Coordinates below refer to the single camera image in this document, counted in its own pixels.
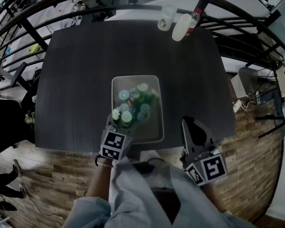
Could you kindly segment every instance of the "black pants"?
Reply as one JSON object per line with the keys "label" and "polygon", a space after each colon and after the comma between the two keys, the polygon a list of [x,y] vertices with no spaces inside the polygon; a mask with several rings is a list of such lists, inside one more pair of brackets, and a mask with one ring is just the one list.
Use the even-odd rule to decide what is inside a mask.
{"label": "black pants", "polygon": [[21,191],[16,191],[12,188],[6,187],[9,183],[17,178],[17,173],[12,171],[9,174],[0,174],[0,194],[11,198],[23,198]]}

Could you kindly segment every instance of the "white flower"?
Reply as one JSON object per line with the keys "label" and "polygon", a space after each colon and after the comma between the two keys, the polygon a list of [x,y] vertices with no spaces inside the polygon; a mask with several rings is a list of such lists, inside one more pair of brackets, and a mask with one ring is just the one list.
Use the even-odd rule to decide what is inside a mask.
{"label": "white flower", "polygon": [[27,124],[32,124],[34,123],[34,119],[31,118],[28,114],[25,114],[25,119],[24,119],[25,123]]}
{"label": "white flower", "polygon": [[119,92],[118,96],[119,96],[119,99],[126,100],[130,97],[130,93],[129,91],[123,89],[121,92]]}
{"label": "white flower", "polygon": [[157,98],[160,96],[155,89],[151,90],[152,94],[155,95]]}
{"label": "white flower", "polygon": [[129,110],[129,105],[126,104],[126,103],[123,103],[123,104],[120,105],[119,110],[121,112],[128,111]]}
{"label": "white flower", "polygon": [[140,111],[140,112],[137,114],[137,119],[138,119],[139,121],[142,121],[142,120],[144,120],[144,119],[146,118],[147,114],[148,114],[148,113],[146,113],[146,112]]}
{"label": "white flower", "polygon": [[32,102],[33,102],[33,103],[36,103],[36,98],[37,98],[37,95],[34,95],[34,96],[32,97]]}
{"label": "white flower", "polygon": [[112,111],[112,118],[113,118],[114,120],[118,120],[119,115],[120,115],[119,110],[118,110],[117,108],[115,108],[115,109]]}
{"label": "white flower", "polygon": [[131,96],[132,96],[134,99],[139,98],[139,94],[131,94]]}
{"label": "white flower", "polygon": [[148,85],[147,84],[141,84],[141,85],[138,85],[137,88],[140,91],[146,91],[148,89]]}
{"label": "white flower", "polygon": [[148,113],[150,111],[150,106],[146,103],[142,104],[141,106],[141,112]]}
{"label": "white flower", "polygon": [[132,114],[129,111],[124,111],[122,114],[122,120],[125,123],[129,123],[132,120]]}

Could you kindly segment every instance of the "white cup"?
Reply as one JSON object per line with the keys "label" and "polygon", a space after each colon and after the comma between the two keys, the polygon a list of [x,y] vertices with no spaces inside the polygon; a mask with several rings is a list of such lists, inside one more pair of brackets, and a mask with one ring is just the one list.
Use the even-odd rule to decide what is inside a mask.
{"label": "white cup", "polygon": [[161,18],[158,21],[157,27],[162,31],[168,31],[174,20],[176,7],[172,5],[164,5],[161,11]]}

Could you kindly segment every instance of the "floor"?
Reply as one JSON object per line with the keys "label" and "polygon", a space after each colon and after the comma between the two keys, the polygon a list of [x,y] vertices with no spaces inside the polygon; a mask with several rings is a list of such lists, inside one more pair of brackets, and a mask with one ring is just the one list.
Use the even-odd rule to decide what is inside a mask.
{"label": "floor", "polygon": [[264,215],[257,223],[258,228],[285,228],[285,221]]}
{"label": "floor", "polygon": [[[230,90],[235,102],[232,86]],[[17,87],[1,91],[0,97],[17,99],[21,98],[21,92],[23,90]],[[226,157],[229,175],[218,180],[216,186],[228,210],[251,222],[267,208],[279,169],[281,134],[272,133],[258,140],[257,136],[273,128],[274,123],[255,122],[255,116],[273,110],[272,102],[262,106],[250,104],[246,112],[241,109],[235,114],[236,135],[222,140],[220,147]],[[182,148],[175,148],[159,151],[159,154],[181,167],[181,151]],[[10,172],[13,159],[17,159],[22,177],[10,186],[19,190],[21,181],[31,200],[5,198],[18,211],[2,214],[10,216],[10,223],[16,228],[61,227],[73,201],[87,190],[96,169],[94,157],[92,153],[40,149],[29,142],[21,142],[17,149],[8,148],[0,153],[0,173]]]}

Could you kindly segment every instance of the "table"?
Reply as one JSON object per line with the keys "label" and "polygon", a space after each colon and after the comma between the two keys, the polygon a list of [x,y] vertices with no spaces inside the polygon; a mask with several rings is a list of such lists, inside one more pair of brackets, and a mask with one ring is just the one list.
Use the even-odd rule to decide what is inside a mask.
{"label": "table", "polygon": [[181,42],[156,21],[117,20],[55,31],[40,75],[36,146],[97,152],[111,112],[116,76],[156,75],[160,82],[164,139],[134,150],[182,146],[181,118],[196,117],[217,139],[235,133],[225,72],[211,31],[196,28]]}

